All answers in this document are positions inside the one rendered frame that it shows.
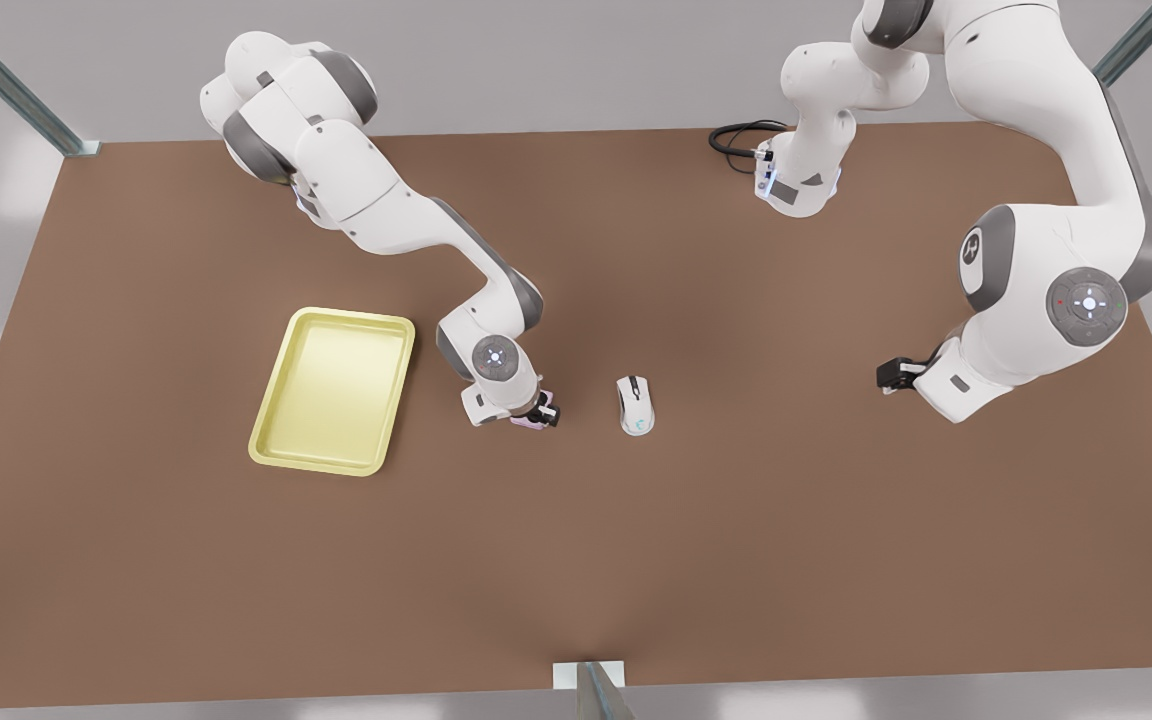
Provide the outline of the white computer mouse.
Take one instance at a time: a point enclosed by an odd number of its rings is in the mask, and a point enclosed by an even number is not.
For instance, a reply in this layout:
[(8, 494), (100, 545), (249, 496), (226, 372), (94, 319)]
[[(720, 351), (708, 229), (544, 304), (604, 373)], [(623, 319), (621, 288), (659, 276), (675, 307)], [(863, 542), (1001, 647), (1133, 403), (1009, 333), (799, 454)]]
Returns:
[(644, 435), (654, 427), (655, 410), (645, 377), (626, 376), (617, 379), (620, 424), (628, 435)]

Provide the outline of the yellow rectangular tray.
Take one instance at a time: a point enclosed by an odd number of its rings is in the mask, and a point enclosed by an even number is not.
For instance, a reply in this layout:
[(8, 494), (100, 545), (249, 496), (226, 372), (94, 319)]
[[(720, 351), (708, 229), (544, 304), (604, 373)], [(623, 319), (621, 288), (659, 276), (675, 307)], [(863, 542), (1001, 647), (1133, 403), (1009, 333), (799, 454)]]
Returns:
[(285, 329), (248, 456), (342, 477), (379, 471), (415, 341), (403, 316), (302, 306)]

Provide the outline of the silver frame post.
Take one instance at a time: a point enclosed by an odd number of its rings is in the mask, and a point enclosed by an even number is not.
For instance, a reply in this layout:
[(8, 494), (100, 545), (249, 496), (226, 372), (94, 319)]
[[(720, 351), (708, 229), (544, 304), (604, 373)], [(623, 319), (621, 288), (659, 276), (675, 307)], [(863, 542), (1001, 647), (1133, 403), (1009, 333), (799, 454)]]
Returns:
[(1139, 18), (1135, 20), (1132, 26), (1115, 41), (1115, 45), (1107, 51), (1093, 68), (1097, 81), (1102, 86), (1112, 86), (1123, 77), (1126, 70), (1147, 53), (1152, 46), (1152, 3), (1149, 5)]
[(65, 158), (92, 158), (99, 154), (99, 141), (83, 141), (1, 60), (0, 99)]
[(553, 664), (552, 687), (575, 691), (576, 720), (637, 720), (622, 694), (622, 660)]

